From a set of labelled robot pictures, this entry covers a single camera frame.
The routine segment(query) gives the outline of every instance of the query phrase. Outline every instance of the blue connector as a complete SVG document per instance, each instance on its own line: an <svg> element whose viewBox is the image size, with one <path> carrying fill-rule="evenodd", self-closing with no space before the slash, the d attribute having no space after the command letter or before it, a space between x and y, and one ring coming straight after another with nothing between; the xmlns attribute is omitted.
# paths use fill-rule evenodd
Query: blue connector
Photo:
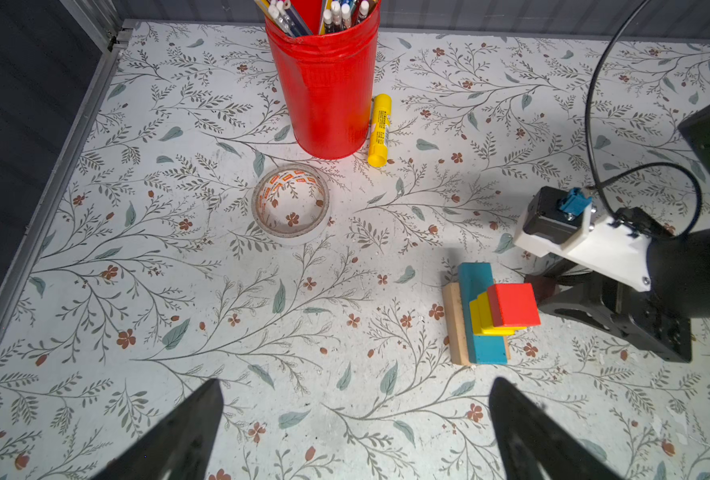
<svg viewBox="0 0 710 480"><path fill-rule="evenodd" d="M558 202L558 209L564 214L576 218L580 216L591 203L592 197L585 197L581 188L571 188L566 198Z"/></svg>

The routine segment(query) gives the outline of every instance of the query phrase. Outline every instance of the black cable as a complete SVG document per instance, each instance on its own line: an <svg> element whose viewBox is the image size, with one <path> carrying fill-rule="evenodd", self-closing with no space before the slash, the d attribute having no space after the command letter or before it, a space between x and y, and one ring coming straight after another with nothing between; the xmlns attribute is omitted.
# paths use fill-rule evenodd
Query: black cable
<svg viewBox="0 0 710 480"><path fill-rule="evenodd" d="M612 210L611 205L609 205L609 201L606 198L606 194L603 192L603 187L606 187L620 178L623 178L633 172L636 172L638 170L642 170L644 168L649 168L649 167L670 167L670 168L675 168L677 170L680 170L686 176L691 180L691 182L694 184L694 191L696 192L696 210L694 211L694 217L692 218L692 221L688 224L686 229L681 232L679 235L676 236L676 238L681 238L686 235L688 235L694 226L696 225L697 220L699 220L699 214L701 213L702 210L702 189L699 187L699 182L694 177L694 175L688 171L686 168L681 167L678 164L669 164L666 162L655 162L652 164L646 164L646 165L641 165L640 167L636 168L631 168L627 171L624 171L620 173L619 175L616 175L615 177L609 178L608 180L600 181L600 176L598 175L598 168L596 167L596 162L595 162L595 153L592 149L592 133L590 130L590 117L592 115L592 94L595 93L595 87L596 84L598 83L598 77L600 76L600 72L603 68L603 64L606 62L606 58L608 58L609 53L611 53L612 48L614 48L614 44L616 43L617 40L619 40L619 37L622 36L622 33L625 31L625 28L632 22L633 18L636 17L636 15L648 5L648 3L651 0L643 0L640 5L630 14L630 16L625 20L625 22L622 24L621 27L619 27L619 30L614 33L614 36L611 38L611 41L609 44L606 46L606 50L603 51L603 54L600 56L600 60L598 61L598 64L596 66L596 69L594 72L592 72L592 78L590 79L590 83L587 88L587 101L585 103L585 144L587 147L587 159L590 163L590 172L592 173L592 181L595 182L596 190L598 191L598 198L600 198L601 204L603 205L603 208L606 209L607 212L612 216L614 220L618 220L619 216L616 214L614 210Z"/></svg>
<svg viewBox="0 0 710 480"><path fill-rule="evenodd" d="M702 188L699 187L699 182L697 181L694 174L691 173L690 171L688 171L687 168L681 167L678 164L670 164L668 162L652 162L650 164L640 165L638 167L631 168L627 171L621 172L619 175L615 175L614 177L611 177L608 180L603 180L601 183L596 184L596 188L600 192L603 187L613 184L614 182L616 182L617 180L619 180L622 177L626 177L629 174L634 174L638 170L643 170L645 168L652 168L652 167L675 168L676 170L683 172L683 174L688 177L688 179L692 182L692 184L694 184L694 193L696 194L696 206L695 206L696 212L694 213L694 216L692 217L692 221L689 222L686 229L683 232L681 232L680 234L678 234L672 238L685 237L692 230L694 230L694 226L696 225L697 220L699 220L699 212L702 211Z"/></svg>

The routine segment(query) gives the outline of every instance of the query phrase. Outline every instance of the yellow wooden block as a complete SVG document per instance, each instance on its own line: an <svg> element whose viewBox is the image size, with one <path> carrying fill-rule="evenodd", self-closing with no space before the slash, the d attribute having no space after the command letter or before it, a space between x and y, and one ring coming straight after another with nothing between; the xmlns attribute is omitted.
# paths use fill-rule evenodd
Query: yellow wooden block
<svg viewBox="0 0 710 480"><path fill-rule="evenodd" d="M518 329L494 326L491 318L491 304L489 294L486 292L478 295L476 300L469 303L469 316L473 325L473 334L480 336L510 336L515 335Z"/></svg>
<svg viewBox="0 0 710 480"><path fill-rule="evenodd" d="M449 330L449 350L451 362L455 365L472 365L467 350L467 335L464 331L464 313L462 294L459 283L449 283L443 288L443 306L446 312L446 325Z"/></svg>

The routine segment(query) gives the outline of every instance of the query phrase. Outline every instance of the yellow glue stick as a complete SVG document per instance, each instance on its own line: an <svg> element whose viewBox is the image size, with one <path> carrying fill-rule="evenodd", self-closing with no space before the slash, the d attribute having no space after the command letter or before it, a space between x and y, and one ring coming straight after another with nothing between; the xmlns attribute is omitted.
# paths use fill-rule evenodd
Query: yellow glue stick
<svg viewBox="0 0 710 480"><path fill-rule="evenodd" d="M387 165L387 140L389 137L389 116L393 110L393 100L385 94L373 100L371 118L371 139L368 142L368 163L372 167Z"/></svg>

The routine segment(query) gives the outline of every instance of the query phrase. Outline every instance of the gray wall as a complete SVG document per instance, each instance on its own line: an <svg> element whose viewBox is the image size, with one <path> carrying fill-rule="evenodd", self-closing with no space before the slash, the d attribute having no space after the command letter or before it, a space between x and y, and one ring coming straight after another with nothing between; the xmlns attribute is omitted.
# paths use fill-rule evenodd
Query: gray wall
<svg viewBox="0 0 710 480"><path fill-rule="evenodd" d="M58 0L0 0L0 284L99 58Z"/></svg>
<svg viewBox="0 0 710 480"><path fill-rule="evenodd" d="M382 26L610 35L640 0L382 0ZM113 0L122 18L263 22L251 0ZM653 0L626 36L710 39L710 0Z"/></svg>

